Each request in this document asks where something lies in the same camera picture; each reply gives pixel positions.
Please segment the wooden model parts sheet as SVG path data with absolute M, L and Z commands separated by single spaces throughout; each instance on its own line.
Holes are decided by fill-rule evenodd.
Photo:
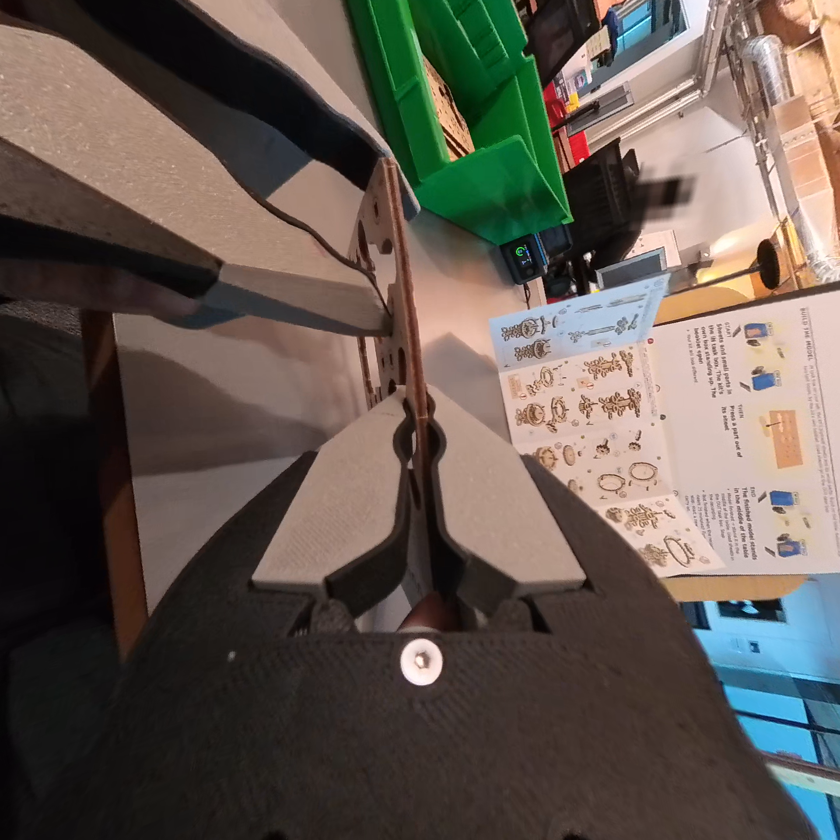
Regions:
M 385 288 L 386 305 L 392 314 L 391 331 L 374 341 L 375 362 L 369 362 L 364 339 L 358 339 L 359 355 L 368 408 L 372 409 L 388 395 L 393 382 L 403 386 L 408 409 L 413 418 L 415 449 L 413 471 L 422 497 L 429 492 L 431 444 L 429 427 L 433 415 L 422 362 L 422 346 L 414 285 L 406 241 L 400 171 L 396 162 L 386 157 L 378 160 L 364 192 L 356 218 L 350 258 L 362 268 L 374 272 L 373 249 L 395 260 L 395 280 Z

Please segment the small black screen device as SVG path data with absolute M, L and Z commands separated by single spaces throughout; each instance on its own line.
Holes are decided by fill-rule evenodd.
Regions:
M 499 246 L 511 278 L 524 286 L 545 277 L 572 247 L 571 226 L 562 224 L 536 234 L 525 234 Z

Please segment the black mesh chair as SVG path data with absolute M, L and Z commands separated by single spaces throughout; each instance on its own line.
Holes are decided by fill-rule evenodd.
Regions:
M 602 268 L 623 260 L 651 221 L 670 219 L 697 189 L 693 174 L 648 178 L 635 149 L 615 139 L 563 178 L 573 222 L 571 257 L 591 254 Z

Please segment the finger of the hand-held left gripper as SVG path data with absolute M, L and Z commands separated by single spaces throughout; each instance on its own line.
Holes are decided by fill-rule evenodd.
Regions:
M 148 99 L 77 45 L 2 23 L 2 255 L 114 266 L 196 301 L 383 336 L 361 266 L 246 189 Z
M 92 2 L 126 46 L 365 191 L 396 156 L 270 2 Z

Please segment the silver air duct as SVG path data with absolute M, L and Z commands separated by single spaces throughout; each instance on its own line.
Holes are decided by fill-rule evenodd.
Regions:
M 835 284 L 839 281 L 835 198 L 811 111 L 805 98 L 793 93 L 778 36 L 750 38 L 741 57 L 752 65 L 769 106 L 770 152 L 805 262 L 818 284 Z

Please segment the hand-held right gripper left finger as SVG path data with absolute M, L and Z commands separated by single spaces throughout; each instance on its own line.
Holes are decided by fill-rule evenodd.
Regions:
M 410 420 L 397 387 L 320 447 L 252 576 L 256 587 L 326 587 L 389 538 L 406 478 L 396 434 Z

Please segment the green plastic bin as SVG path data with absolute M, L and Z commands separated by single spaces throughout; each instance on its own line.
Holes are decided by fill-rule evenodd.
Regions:
M 543 89 L 513 2 L 346 2 L 384 136 L 422 208 L 502 245 L 571 221 Z M 424 69 L 476 150 L 451 161 Z

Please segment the engraved wooden sheet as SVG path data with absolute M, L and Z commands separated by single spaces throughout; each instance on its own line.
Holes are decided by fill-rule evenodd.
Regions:
M 456 161 L 474 153 L 476 147 L 471 138 L 468 123 L 458 110 L 448 84 L 425 56 L 423 56 L 423 66 L 432 93 L 437 120 L 444 134 L 449 159 Z

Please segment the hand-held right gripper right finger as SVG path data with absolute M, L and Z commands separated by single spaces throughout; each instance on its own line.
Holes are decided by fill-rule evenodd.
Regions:
M 427 391 L 430 489 L 447 594 L 578 590 L 583 572 L 511 444 L 435 387 Z

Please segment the folded model instruction sheet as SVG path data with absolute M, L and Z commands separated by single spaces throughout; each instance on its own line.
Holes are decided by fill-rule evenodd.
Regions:
M 648 351 L 669 272 L 489 320 L 509 435 L 659 578 L 724 563 L 680 500 Z

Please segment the white task sheet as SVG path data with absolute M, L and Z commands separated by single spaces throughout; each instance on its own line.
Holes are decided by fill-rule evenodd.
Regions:
M 653 328 L 678 499 L 735 575 L 838 572 L 838 286 Z

